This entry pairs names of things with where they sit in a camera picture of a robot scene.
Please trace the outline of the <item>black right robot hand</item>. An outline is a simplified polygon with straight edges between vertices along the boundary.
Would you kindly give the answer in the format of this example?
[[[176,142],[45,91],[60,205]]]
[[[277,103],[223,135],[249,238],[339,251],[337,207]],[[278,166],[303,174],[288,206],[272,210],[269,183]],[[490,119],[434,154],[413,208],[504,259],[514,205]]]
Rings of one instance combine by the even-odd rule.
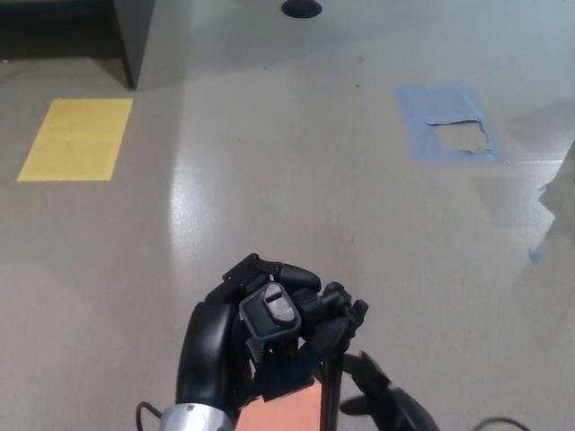
[[[367,353],[345,354],[342,369],[361,393],[342,401],[341,413],[351,417],[370,416],[378,430],[439,430],[429,412],[401,387],[393,386]]]

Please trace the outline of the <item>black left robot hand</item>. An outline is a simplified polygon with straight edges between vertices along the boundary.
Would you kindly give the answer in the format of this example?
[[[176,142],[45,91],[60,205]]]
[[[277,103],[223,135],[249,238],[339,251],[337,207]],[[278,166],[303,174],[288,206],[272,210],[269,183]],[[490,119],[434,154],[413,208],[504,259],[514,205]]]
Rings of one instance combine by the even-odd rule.
[[[302,390],[324,358],[313,343],[327,318],[321,279],[252,253],[192,311],[176,379],[178,404],[229,416],[262,397]]]

